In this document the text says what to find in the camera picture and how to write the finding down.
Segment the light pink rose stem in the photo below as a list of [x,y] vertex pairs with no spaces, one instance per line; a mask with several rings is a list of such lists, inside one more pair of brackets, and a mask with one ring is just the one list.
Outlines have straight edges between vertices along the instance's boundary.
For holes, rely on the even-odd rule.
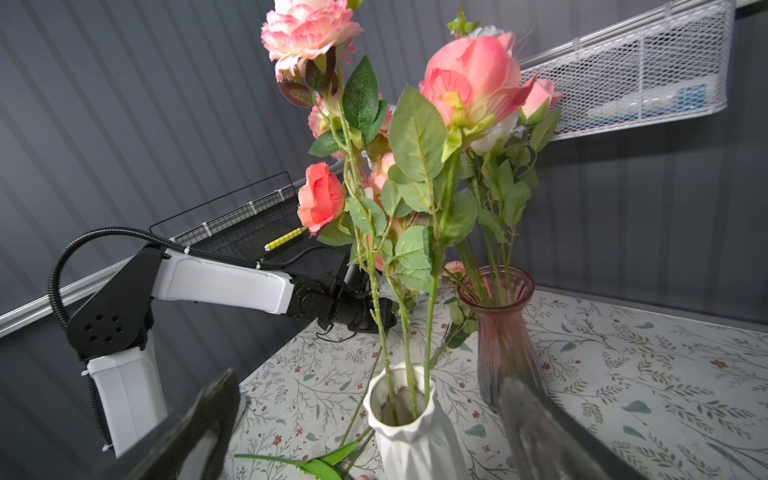
[[537,79],[520,109],[520,124],[530,131],[529,145],[536,152],[541,152],[555,133],[561,112],[554,107],[561,97],[553,81]]

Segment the white ribbed ceramic vase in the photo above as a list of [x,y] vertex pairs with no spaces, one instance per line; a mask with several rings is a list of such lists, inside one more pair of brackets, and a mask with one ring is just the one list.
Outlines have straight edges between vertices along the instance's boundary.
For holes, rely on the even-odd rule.
[[363,399],[368,424],[375,432],[386,479],[467,479],[454,426],[435,398],[435,382],[424,395],[423,367],[414,368],[418,414],[411,410],[406,365],[390,368],[395,400],[388,399],[388,380],[382,371],[369,382]]

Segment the peach spray rose stem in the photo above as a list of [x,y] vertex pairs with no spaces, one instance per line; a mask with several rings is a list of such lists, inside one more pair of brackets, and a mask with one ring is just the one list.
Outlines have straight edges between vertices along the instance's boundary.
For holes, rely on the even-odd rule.
[[372,255],[371,263],[387,280],[399,307],[398,316],[404,331],[407,405],[395,415],[398,422],[405,425],[423,410],[411,361],[409,331],[412,297],[426,288],[429,262],[422,239],[426,229],[415,223],[414,211],[402,198],[398,183],[390,178],[394,166],[394,154],[388,152],[372,164],[371,174],[365,180],[365,198],[376,204],[371,212],[383,213],[373,218],[375,235],[366,240],[365,246]]

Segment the deep pink rose stem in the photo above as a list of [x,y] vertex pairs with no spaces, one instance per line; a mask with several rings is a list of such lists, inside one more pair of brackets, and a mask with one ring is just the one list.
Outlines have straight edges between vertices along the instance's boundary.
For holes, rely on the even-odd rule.
[[495,275],[511,265],[517,225],[531,197],[526,175],[534,151],[513,136],[532,83],[522,81],[512,56],[515,36],[480,29],[442,47],[429,60],[420,95],[428,108],[408,116],[411,127],[438,111],[445,125],[441,172],[400,187],[430,195],[426,291],[434,300],[442,275],[457,288],[463,275],[489,266]]

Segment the coral red rose stem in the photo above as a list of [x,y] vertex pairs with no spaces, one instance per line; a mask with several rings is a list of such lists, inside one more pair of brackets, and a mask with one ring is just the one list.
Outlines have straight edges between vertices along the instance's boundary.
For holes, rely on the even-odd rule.
[[345,213],[344,187],[326,163],[306,169],[298,202],[298,218],[317,241],[334,247],[355,242],[354,228]]

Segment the pink carnation flower stem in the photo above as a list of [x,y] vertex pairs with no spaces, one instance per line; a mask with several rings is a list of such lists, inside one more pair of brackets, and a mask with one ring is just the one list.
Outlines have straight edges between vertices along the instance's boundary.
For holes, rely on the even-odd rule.
[[371,263],[365,246],[375,235],[376,204],[365,198],[372,164],[391,152],[389,102],[381,94],[367,57],[352,61],[362,26],[355,19],[357,1],[277,1],[261,27],[261,41],[275,68],[284,97],[306,108],[314,136],[310,154],[344,164],[338,177],[345,192],[345,213],[354,228],[350,262],[370,278],[373,299],[388,285]]

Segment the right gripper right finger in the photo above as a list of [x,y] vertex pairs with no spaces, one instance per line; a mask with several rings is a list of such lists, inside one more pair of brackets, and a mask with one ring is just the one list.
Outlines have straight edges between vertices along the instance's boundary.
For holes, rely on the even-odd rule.
[[553,400],[516,375],[505,377],[498,415],[521,479],[642,479]]

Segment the bundle of artificial flowers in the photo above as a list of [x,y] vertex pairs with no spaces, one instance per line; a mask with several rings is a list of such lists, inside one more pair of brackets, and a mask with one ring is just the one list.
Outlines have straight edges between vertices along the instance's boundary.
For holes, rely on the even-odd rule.
[[[426,306],[427,306],[427,302],[425,300],[421,300],[418,303],[417,307],[415,308],[415,311],[410,313],[410,331],[409,331],[409,334],[410,334],[410,354],[411,354],[411,361],[412,361],[412,364],[413,364],[414,368],[416,366],[418,366],[418,365],[423,367],[422,364],[418,363],[415,360],[415,357],[417,355],[420,355],[420,354],[425,352],[425,339],[426,339],[425,332],[426,332],[426,327],[425,327],[424,317],[426,315]],[[395,389],[393,387],[393,381],[391,379],[392,374],[390,373],[390,368],[395,366],[395,365],[397,365],[397,364],[399,364],[399,363],[401,363],[401,362],[403,362],[405,364],[404,331],[403,331],[402,325],[398,324],[398,325],[396,325],[396,326],[394,326],[394,327],[392,327],[392,328],[390,328],[388,330],[387,337],[386,337],[386,351],[381,354],[381,359],[382,360],[386,360],[386,359],[390,360],[391,361],[391,366],[390,367],[385,367],[384,365],[379,365],[379,366],[375,367],[373,369],[374,375],[372,376],[371,380],[375,376],[380,374],[382,371],[385,371],[386,372],[386,376],[389,378],[389,380],[388,380],[388,390],[389,390],[388,399],[390,401],[394,401],[395,400]],[[435,376],[435,373],[436,373],[436,371],[432,370],[431,373],[430,373],[430,376],[426,377],[425,376],[425,370],[424,370],[424,380],[425,380],[424,395],[426,397],[428,397],[430,395],[430,382],[434,381],[435,382],[435,386],[436,386],[435,398],[437,399],[437,401],[439,402],[439,404],[442,407],[443,411],[445,412],[444,403],[445,403],[446,397],[444,396],[444,393],[446,392],[446,389],[445,389],[444,385],[440,382],[440,379]],[[377,446],[376,446],[375,432],[373,431],[373,429],[368,424],[368,415],[367,415],[367,412],[366,412],[365,408],[363,407],[363,399],[362,399],[361,408],[366,413],[367,427],[369,429],[369,433],[372,435],[372,442],[374,443],[372,458],[377,460],[377,461],[379,461],[381,463],[381,467],[376,471],[376,473],[378,474],[378,477],[380,479],[386,479],[384,477],[384,471],[383,471],[383,464],[382,464],[381,456],[380,456],[380,453],[378,452],[378,449],[377,449]],[[450,417],[448,414],[447,414],[447,416],[449,417],[449,419],[451,420],[451,422],[452,422],[452,424],[454,426],[454,429],[455,429],[455,432],[456,432],[459,444],[462,447],[462,453],[463,453],[464,462],[465,462],[465,447],[460,442],[460,438],[459,438],[460,429],[458,427],[458,424],[454,421],[454,419],[452,417]]]

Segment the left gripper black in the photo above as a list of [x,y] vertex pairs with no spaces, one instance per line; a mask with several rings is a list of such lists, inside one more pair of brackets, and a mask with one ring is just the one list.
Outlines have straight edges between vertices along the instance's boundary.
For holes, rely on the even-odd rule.
[[353,333],[377,334],[368,275],[357,265],[342,265],[331,279],[332,283],[326,286],[306,276],[294,277],[287,315],[315,320],[324,331],[338,324]]

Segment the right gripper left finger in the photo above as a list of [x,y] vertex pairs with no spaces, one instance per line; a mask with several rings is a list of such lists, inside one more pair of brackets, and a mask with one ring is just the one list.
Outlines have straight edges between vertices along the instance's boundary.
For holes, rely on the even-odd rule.
[[237,375],[229,369],[187,409],[173,412],[97,479],[217,479],[239,411]]

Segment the pink tulip stem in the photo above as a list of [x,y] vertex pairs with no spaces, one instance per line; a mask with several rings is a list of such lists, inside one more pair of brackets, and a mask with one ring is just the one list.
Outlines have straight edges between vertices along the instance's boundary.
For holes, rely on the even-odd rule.
[[312,458],[310,460],[293,460],[255,454],[235,454],[234,457],[238,459],[259,460],[291,465],[305,474],[321,480],[341,480],[342,475],[336,469],[336,465],[354,453],[357,450],[358,445],[358,441],[347,443],[323,456]]

